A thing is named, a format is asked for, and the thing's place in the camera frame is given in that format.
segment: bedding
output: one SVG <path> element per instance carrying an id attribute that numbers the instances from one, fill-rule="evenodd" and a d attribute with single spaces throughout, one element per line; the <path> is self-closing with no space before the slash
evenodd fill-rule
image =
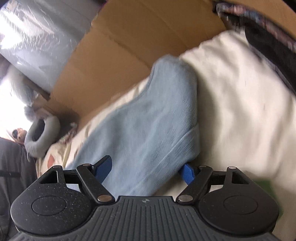
<path id="1" fill-rule="evenodd" d="M 115 198 L 152 195 L 199 153 L 196 94 L 190 65 L 160 58 L 142 93 L 97 126 L 68 168 L 108 153 L 112 170 L 103 185 Z"/>
<path id="2" fill-rule="evenodd" d="M 52 144 L 44 158 L 38 158 L 36 162 L 37 176 L 42 176 L 49 168 L 60 165 L 65 168 L 71 150 L 71 142 L 77 132 L 77 124 L 71 123 L 71 129 L 59 141 Z"/>
<path id="3" fill-rule="evenodd" d="M 215 170 L 237 166 L 271 182 L 283 215 L 274 234 L 296 238 L 296 102 L 268 63 L 250 51 L 244 33 L 225 31 L 180 56 L 198 75 L 201 153 L 194 163 Z M 68 145 L 69 167 L 79 147 L 112 111 L 135 98 L 147 79 L 100 112 Z M 176 174 L 155 195 L 177 195 L 186 183 Z"/>
<path id="4" fill-rule="evenodd" d="M 217 3 L 215 12 L 231 28 L 244 30 L 250 48 L 266 58 L 287 87 L 296 94 L 296 41 L 284 29 L 254 9 L 240 4 Z"/>

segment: metal rivet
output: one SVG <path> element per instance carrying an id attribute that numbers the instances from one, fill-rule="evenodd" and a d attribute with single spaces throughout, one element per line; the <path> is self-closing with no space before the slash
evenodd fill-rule
<path id="1" fill-rule="evenodd" d="M 185 194 L 185 195 L 179 196 L 178 199 L 179 199 L 180 202 L 190 202 L 190 201 L 193 200 L 193 197 L 190 196 L 190 195 Z"/>
<path id="2" fill-rule="evenodd" d="M 112 200 L 112 197 L 110 195 L 98 196 L 98 201 L 100 201 L 100 202 L 109 202 L 111 200 Z"/>

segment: person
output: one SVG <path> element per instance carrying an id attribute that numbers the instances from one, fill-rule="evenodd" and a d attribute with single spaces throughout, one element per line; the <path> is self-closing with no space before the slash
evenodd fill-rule
<path id="1" fill-rule="evenodd" d="M 27 131 L 25 131 L 22 128 L 17 128 L 15 130 L 13 130 L 13 132 L 12 132 L 12 136 L 13 136 L 14 140 L 19 144 L 25 143 L 26 135 L 27 135 Z"/>
<path id="2" fill-rule="evenodd" d="M 10 207 L 35 180 L 35 161 L 27 160 L 24 145 L 0 137 L 0 241 L 10 240 L 17 234 Z"/>

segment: white blanket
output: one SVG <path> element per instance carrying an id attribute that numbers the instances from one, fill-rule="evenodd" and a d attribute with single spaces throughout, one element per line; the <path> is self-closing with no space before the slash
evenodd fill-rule
<path id="1" fill-rule="evenodd" d="M 274 234 L 296 238 L 296 101 L 276 73 L 249 48 L 244 34 L 226 31 L 181 58 L 198 75 L 198 118 L 201 154 L 197 164 L 215 170 L 236 166 L 250 178 L 272 181 L 284 214 Z M 100 112 L 70 144 L 63 166 L 113 110 L 131 101 L 145 87 L 143 80 Z M 176 175 L 156 195 L 176 198 L 186 187 Z"/>

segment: gray neck pillow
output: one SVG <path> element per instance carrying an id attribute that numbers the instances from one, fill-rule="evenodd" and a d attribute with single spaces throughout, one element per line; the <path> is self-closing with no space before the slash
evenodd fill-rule
<path id="1" fill-rule="evenodd" d="M 61 128 L 56 116 L 49 116 L 45 121 L 44 130 L 38 140 L 35 139 L 36 132 L 40 131 L 40 120 L 33 122 L 25 138 L 25 147 L 30 156 L 43 158 L 50 146 L 55 143 Z"/>

